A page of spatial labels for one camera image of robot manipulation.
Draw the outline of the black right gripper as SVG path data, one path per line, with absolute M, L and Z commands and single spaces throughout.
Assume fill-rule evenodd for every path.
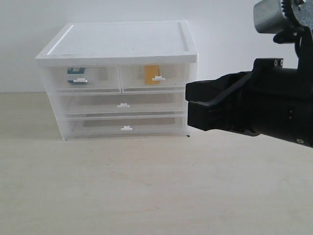
M 313 68 L 305 64 L 297 69 L 282 66 L 281 58 L 258 58 L 243 97 L 245 124 L 256 134 L 313 145 Z M 203 131 L 246 132 L 242 104 L 223 100 L 242 89 L 251 71 L 224 75 L 215 80 L 187 83 L 187 124 Z M 220 103 L 210 104 L 211 100 Z

